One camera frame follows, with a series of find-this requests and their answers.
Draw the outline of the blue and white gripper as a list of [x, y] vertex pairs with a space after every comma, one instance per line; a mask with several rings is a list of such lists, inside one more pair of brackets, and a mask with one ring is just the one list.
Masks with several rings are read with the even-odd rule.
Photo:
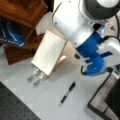
[[86, 67], [82, 72], [85, 76], [111, 72], [120, 64], [120, 43], [115, 36], [102, 37], [96, 31], [77, 34], [74, 47], [82, 66]]

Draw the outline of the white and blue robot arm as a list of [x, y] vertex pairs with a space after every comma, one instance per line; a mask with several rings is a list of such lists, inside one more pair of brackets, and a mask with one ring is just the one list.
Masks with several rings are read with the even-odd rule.
[[119, 11], [120, 0], [63, 0], [53, 12], [53, 24], [74, 46], [83, 75], [112, 72], [120, 64], [119, 38], [105, 35]]

